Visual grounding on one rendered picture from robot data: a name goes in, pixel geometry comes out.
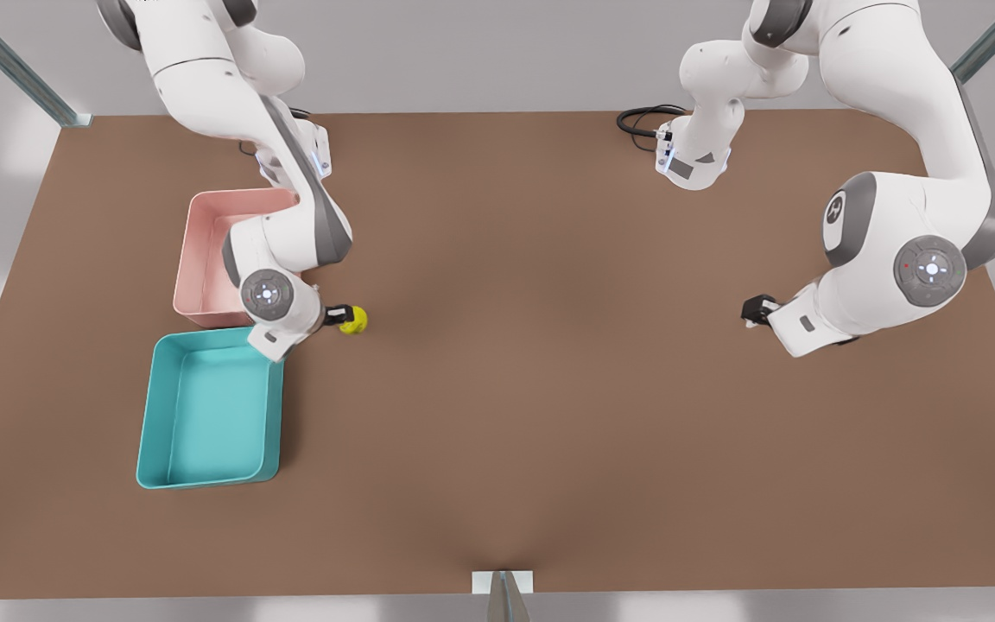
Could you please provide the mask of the pink rectangular tray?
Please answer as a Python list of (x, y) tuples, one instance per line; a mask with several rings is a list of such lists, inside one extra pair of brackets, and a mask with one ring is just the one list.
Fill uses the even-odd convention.
[(173, 307), (202, 329), (246, 327), (244, 298), (231, 284), (222, 247), (236, 223), (271, 215), (295, 204), (287, 189), (252, 188), (196, 194), (183, 233)]

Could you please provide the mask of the teal rectangular tray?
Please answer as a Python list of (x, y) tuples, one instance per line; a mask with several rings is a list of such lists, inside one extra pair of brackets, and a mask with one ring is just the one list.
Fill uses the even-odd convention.
[(137, 484), (149, 491), (264, 483), (279, 472), (283, 363), (251, 329), (162, 336), (151, 355)]

